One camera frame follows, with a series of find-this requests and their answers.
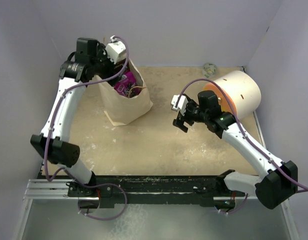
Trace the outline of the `purple candy bag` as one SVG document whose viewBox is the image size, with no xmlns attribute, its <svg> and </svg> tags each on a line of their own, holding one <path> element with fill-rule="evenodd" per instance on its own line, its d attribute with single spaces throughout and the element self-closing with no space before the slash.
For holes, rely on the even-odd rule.
<svg viewBox="0 0 308 240">
<path fill-rule="evenodd" d="M 126 98 L 133 98 L 139 95 L 142 90 L 131 71 L 126 71 L 113 88 L 119 95 Z"/>
</svg>

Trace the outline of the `brown paper bag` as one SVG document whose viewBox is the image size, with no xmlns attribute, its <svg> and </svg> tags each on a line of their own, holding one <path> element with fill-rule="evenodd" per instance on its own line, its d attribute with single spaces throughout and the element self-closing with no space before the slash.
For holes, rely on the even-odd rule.
<svg viewBox="0 0 308 240">
<path fill-rule="evenodd" d="M 126 41 L 121 39 L 127 48 Z M 98 75 L 93 80 L 98 82 L 102 103 L 104 105 L 104 113 L 112 123 L 113 126 L 125 126 L 146 114 L 153 106 L 150 99 L 150 93 L 141 76 L 139 70 L 136 68 L 132 60 L 129 58 L 129 51 L 126 49 L 126 58 L 115 65 L 116 73 L 123 70 L 123 72 L 115 79 L 104 81 Z M 114 85 L 121 79 L 121 76 L 131 71 L 136 78 L 137 84 L 142 88 L 139 95 L 132 98 L 127 98 L 119 95 L 114 89 Z"/>
</svg>

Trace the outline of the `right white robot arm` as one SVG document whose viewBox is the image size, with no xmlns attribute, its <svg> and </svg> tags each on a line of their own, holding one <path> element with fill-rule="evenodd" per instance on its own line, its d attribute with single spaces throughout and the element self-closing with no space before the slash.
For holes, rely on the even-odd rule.
<svg viewBox="0 0 308 240">
<path fill-rule="evenodd" d="M 272 210 L 297 192 L 298 167 L 293 161 L 283 161 L 256 141 L 230 112 L 221 110 L 218 97 L 211 90 L 198 93 L 198 102 L 186 94 L 174 95 L 171 109 L 177 117 L 173 125 L 183 132 L 185 124 L 203 123 L 207 129 L 230 144 L 257 172 L 256 175 L 228 170 L 216 183 L 222 196 L 239 191 L 256 196 L 263 206 Z"/>
</svg>

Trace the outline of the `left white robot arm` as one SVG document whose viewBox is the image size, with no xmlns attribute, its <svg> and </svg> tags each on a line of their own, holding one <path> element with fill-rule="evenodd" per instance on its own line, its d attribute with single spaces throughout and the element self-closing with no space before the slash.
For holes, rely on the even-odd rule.
<svg viewBox="0 0 308 240">
<path fill-rule="evenodd" d="M 116 36 L 112 36 L 107 45 L 94 38 L 77 39 L 76 50 L 60 67 L 50 115 L 40 134 L 30 138 L 30 144 L 43 159 L 45 178 L 51 182 L 64 171 L 80 183 L 79 190 L 85 196 L 97 191 L 96 176 L 80 160 L 80 147 L 69 142 L 71 125 L 83 93 L 92 85 L 92 78 L 100 75 L 103 81 L 109 81 L 117 77 L 113 70 L 120 54 L 110 48 L 118 41 Z"/>
</svg>

